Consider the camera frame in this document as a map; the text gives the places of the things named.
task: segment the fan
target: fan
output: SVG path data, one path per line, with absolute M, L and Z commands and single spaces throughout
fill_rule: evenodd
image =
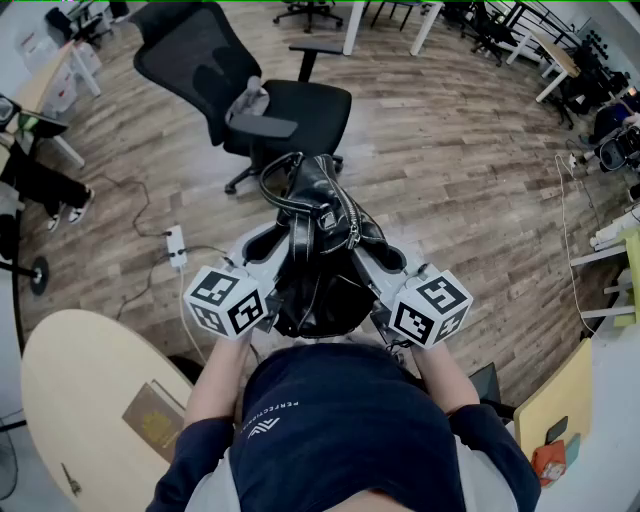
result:
M 0 501 L 7 499 L 18 485 L 18 459 L 9 432 L 0 432 Z

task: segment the chair armrest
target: chair armrest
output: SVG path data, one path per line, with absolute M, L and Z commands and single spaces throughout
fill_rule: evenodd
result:
M 236 114 L 227 126 L 233 131 L 254 137 L 286 140 L 296 131 L 298 123 L 276 117 Z
M 331 55 L 342 55 L 342 46 L 319 41 L 302 41 L 289 45 L 289 50 L 294 52 L 304 52 L 298 82 L 308 82 L 313 71 L 318 53 L 328 53 Z
M 338 44 L 322 43 L 320 41 L 300 41 L 289 45 L 292 52 L 316 52 L 342 55 L 342 46 Z

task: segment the black pants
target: black pants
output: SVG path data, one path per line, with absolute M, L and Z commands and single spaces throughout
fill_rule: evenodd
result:
M 50 217 L 60 211 L 61 204 L 82 208 L 89 199 L 89 191 L 82 183 L 29 158 L 18 144 L 11 146 L 11 157 L 0 180 L 24 197 L 42 203 Z

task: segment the navy sleeve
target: navy sleeve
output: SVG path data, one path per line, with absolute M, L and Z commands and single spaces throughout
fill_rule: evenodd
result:
M 233 441 L 231 418 L 189 425 L 176 441 L 173 462 L 156 485 L 147 512 L 182 512 L 202 477 L 211 473 Z
M 524 453 L 489 405 L 466 405 L 449 417 L 452 432 L 472 450 L 484 452 L 502 473 L 520 512 L 533 512 L 540 481 Z

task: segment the sneaker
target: sneaker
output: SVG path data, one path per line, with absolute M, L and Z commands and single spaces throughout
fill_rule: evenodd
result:
M 49 233 L 53 233 L 56 229 L 58 229 L 59 224 L 60 214 L 56 213 L 53 217 L 49 218 L 49 222 L 47 222 L 47 231 L 49 231 Z
M 49 221 L 47 222 L 47 231 L 49 233 L 53 233 L 56 229 L 58 229 L 58 225 L 60 224 L 60 217 L 62 217 L 63 210 L 64 210 L 64 204 L 60 203 L 60 207 L 58 208 L 58 213 L 49 217 Z
M 92 188 L 86 187 L 89 192 L 89 198 L 82 205 L 82 208 L 73 208 L 69 213 L 69 224 L 77 224 L 82 220 L 84 214 L 87 213 L 89 206 L 93 202 L 93 199 L 96 197 L 96 192 Z

